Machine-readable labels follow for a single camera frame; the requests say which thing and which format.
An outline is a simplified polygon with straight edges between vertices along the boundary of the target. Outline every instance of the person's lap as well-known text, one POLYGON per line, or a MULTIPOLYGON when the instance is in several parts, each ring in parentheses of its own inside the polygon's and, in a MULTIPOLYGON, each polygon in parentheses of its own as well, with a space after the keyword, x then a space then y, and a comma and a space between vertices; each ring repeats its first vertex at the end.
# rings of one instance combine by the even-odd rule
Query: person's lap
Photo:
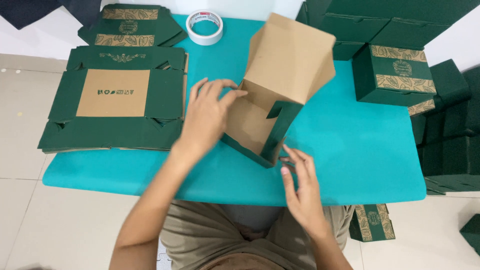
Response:
MULTIPOLYGON (((341 249, 347 241, 353 209, 324 207, 341 249)), ((234 253, 259 255, 287 270, 316 269, 309 237, 287 208, 265 238, 249 242, 219 205, 174 200, 160 240, 172 260, 172 270, 196 270, 215 258, 234 253)))

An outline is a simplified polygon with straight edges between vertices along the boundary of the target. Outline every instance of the table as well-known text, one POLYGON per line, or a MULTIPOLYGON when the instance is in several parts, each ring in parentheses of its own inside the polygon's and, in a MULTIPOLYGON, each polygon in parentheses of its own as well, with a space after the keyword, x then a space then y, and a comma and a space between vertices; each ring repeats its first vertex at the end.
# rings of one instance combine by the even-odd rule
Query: table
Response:
MULTIPOLYGON (((186 15, 173 15, 185 27, 186 15)), ((186 39, 188 89, 208 77, 240 83, 250 37, 262 21, 224 18, 224 35, 211 46, 186 39)), ((335 61, 335 78, 305 105, 286 143, 314 157, 324 205, 420 200, 426 187, 406 107, 357 102, 351 62, 335 61)), ((167 152, 93 150, 56 155, 43 176, 50 186, 141 195, 167 152)), ((177 199, 285 206, 280 164, 265 169, 219 142, 194 167, 177 199)))

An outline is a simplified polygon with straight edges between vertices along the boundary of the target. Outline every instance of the person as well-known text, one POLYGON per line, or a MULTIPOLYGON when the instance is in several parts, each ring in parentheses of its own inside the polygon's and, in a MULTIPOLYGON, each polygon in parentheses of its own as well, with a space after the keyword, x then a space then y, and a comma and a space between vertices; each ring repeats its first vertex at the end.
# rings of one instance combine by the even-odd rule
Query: person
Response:
POLYGON ((288 208, 265 238, 245 240, 217 204, 173 200, 192 167, 217 143, 228 108, 247 95, 228 79, 196 83, 181 136, 120 229, 110 270, 154 270, 158 238, 172 270, 349 270, 343 256, 352 206, 322 207, 311 156, 283 145, 288 208), (219 98, 222 89, 231 87, 219 98), (298 178, 298 189, 292 178, 298 178))

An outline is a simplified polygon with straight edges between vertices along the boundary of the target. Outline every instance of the fingernail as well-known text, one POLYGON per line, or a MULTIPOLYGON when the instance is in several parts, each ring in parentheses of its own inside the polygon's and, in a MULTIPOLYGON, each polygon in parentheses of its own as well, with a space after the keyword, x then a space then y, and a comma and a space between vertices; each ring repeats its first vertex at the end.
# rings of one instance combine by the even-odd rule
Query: fingernail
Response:
POLYGON ((282 173, 282 175, 285 175, 285 174, 288 174, 290 170, 287 167, 282 167, 280 169, 280 172, 282 173))

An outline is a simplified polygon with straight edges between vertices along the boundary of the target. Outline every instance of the double-sided tape roll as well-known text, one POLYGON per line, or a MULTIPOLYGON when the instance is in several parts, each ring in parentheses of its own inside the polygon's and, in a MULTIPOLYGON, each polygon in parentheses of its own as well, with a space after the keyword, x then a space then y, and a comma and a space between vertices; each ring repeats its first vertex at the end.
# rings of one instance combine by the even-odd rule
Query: double-sided tape roll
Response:
POLYGON ((223 21, 217 13, 209 10, 197 10, 190 14, 187 18, 187 32, 190 39, 199 45, 212 45, 217 43, 223 35, 223 21), (218 30, 208 36, 199 35, 193 32, 192 27, 195 23, 200 21, 210 21, 218 26, 218 30))

